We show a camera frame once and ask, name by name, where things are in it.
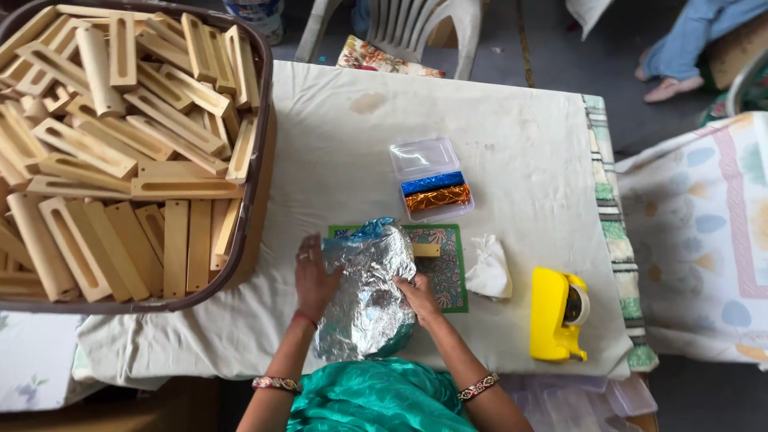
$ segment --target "orange foil roll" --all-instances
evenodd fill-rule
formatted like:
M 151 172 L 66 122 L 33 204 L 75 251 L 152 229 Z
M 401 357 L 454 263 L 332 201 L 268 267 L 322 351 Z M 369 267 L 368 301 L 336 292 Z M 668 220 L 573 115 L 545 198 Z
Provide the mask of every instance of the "orange foil roll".
M 426 210 L 444 204 L 468 203 L 469 186 L 466 184 L 438 189 L 437 191 L 420 192 L 406 197 L 406 205 L 409 211 Z

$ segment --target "floral cushion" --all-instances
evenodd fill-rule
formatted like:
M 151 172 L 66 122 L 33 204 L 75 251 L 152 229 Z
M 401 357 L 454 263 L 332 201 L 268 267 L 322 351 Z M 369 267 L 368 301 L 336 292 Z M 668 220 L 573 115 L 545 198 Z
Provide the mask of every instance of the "floral cushion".
M 368 42 L 352 35 L 346 39 L 344 49 L 341 51 L 341 55 L 339 55 L 336 66 L 422 77 L 445 77 L 445 72 L 443 71 L 426 68 L 418 63 L 410 63 L 392 57 Z

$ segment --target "aluminum foil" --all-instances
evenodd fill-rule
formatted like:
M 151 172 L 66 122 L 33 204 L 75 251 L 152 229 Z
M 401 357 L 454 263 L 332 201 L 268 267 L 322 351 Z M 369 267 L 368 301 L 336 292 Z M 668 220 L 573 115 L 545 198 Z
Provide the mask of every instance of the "aluminum foil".
M 392 276 L 416 273 L 413 245 L 394 218 L 379 218 L 345 238 L 323 239 L 331 272 L 345 264 L 336 296 L 315 333 L 315 355 L 327 362 L 378 359 L 403 349 L 416 315 Z
M 434 191 L 435 189 L 448 188 L 464 184 L 464 176 L 461 171 L 449 172 L 419 180 L 411 180 L 401 185 L 403 195 L 418 194 L 419 192 Z

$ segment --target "blue foil roll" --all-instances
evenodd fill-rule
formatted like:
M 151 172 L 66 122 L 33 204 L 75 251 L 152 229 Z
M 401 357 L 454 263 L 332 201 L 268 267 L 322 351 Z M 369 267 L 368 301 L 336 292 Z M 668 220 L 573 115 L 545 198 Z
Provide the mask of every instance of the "blue foil roll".
M 450 188 L 464 184 L 464 176 L 461 171 L 449 172 L 433 177 L 411 180 L 402 184 L 402 194 L 405 196 L 420 192 L 435 191 L 437 189 Z

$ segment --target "teal garment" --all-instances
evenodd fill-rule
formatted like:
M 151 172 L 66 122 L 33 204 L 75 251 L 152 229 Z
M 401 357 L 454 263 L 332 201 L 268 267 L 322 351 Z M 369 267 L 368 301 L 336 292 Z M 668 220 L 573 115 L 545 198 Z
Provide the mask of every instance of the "teal garment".
M 302 377 L 289 432 L 475 431 L 451 376 L 399 358 L 344 361 Z

